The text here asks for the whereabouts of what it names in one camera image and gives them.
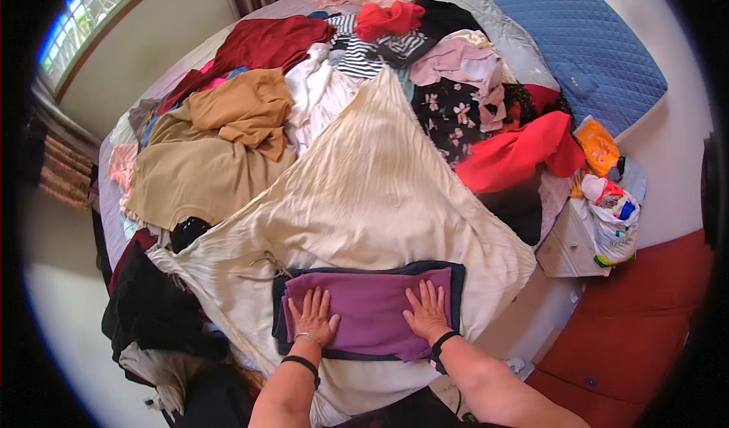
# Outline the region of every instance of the purple towel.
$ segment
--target purple towel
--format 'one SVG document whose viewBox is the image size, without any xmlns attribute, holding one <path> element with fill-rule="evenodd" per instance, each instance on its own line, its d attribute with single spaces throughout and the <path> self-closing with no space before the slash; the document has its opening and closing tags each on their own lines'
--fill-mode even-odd
<svg viewBox="0 0 729 428">
<path fill-rule="evenodd" d="M 402 317 L 404 310 L 412 311 L 406 298 L 410 287 L 420 299 L 418 282 L 433 281 L 435 287 L 445 290 L 445 317 L 451 325 L 451 269 L 428 270 L 417 276 L 362 273 L 306 273 L 286 283 L 281 298 L 294 299 L 299 312 L 304 306 L 307 289 L 316 286 L 328 289 L 332 295 L 330 315 L 340 314 L 337 334 L 326 349 L 356 354 L 395 355 L 404 362 L 412 362 L 430 355 L 428 342 L 415 336 Z M 294 341 L 294 319 L 286 307 L 289 342 Z"/>
</svg>

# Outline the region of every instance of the blue quilted mattress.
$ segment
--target blue quilted mattress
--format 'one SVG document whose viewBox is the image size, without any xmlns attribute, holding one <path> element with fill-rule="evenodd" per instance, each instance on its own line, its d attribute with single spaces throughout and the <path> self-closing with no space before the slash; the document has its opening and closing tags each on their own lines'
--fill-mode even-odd
<svg viewBox="0 0 729 428">
<path fill-rule="evenodd" d="M 494 0 L 532 35 L 574 111 L 618 136 L 658 102 L 666 79 L 603 0 Z"/>
</svg>

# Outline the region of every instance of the window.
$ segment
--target window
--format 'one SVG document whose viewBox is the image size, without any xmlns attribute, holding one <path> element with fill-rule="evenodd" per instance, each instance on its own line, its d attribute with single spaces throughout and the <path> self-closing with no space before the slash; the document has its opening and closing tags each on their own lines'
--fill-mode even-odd
<svg viewBox="0 0 729 428">
<path fill-rule="evenodd" d="M 130 0 L 66 0 L 43 46 L 39 75 L 56 91 L 110 14 Z"/>
</svg>

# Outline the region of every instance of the hand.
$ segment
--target hand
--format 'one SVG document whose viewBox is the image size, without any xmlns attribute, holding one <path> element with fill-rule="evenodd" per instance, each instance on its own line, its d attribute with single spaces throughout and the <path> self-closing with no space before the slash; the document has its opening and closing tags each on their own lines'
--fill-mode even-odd
<svg viewBox="0 0 729 428">
<path fill-rule="evenodd" d="M 334 314 L 332 319 L 327 318 L 330 300 L 331 295 L 328 290 L 324 290 L 322 296 L 321 287 L 316 287 L 315 290 L 309 289 L 306 291 L 306 296 L 304 296 L 303 312 L 299 313 L 294 300 L 289 298 L 289 310 L 294 316 L 297 335 L 299 333 L 308 333 L 319 340 L 322 347 L 332 341 L 334 333 L 337 332 L 341 316 Z"/>
<path fill-rule="evenodd" d="M 445 333 L 451 332 L 448 328 L 448 321 L 445 320 L 445 290 L 438 287 L 437 295 L 435 286 L 431 281 L 427 283 L 420 280 L 420 299 L 415 296 L 412 290 L 406 289 L 406 297 L 413 306 L 413 312 L 403 311 L 402 316 L 406 318 L 410 329 L 420 338 L 428 341 L 432 347 Z"/>
</svg>

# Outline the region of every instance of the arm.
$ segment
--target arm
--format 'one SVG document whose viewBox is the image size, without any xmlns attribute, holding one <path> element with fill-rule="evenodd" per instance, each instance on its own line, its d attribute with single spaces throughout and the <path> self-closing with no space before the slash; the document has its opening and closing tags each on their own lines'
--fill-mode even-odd
<svg viewBox="0 0 729 428">
<path fill-rule="evenodd" d="M 432 347 L 441 336 L 452 331 L 445 321 L 445 290 L 420 281 L 421 300 L 406 289 L 413 312 L 404 311 L 415 334 Z M 440 360 L 453 383 L 480 422 L 514 428 L 589 428 L 579 416 L 552 403 L 537 390 L 514 376 L 509 367 L 477 349 L 460 336 L 441 346 Z"/>
<path fill-rule="evenodd" d="M 306 292 L 301 313 L 289 298 L 289 309 L 294 316 L 296 333 L 307 332 L 310 335 L 299 336 L 289 355 L 305 358 L 317 368 L 322 360 L 322 347 L 331 341 L 340 320 L 339 314 L 327 319 L 329 303 L 329 291 L 325 290 L 322 296 L 319 287 Z M 314 376 L 311 371 L 300 363 L 281 363 L 258 395 L 248 426 L 308 428 L 313 398 Z"/>
</svg>

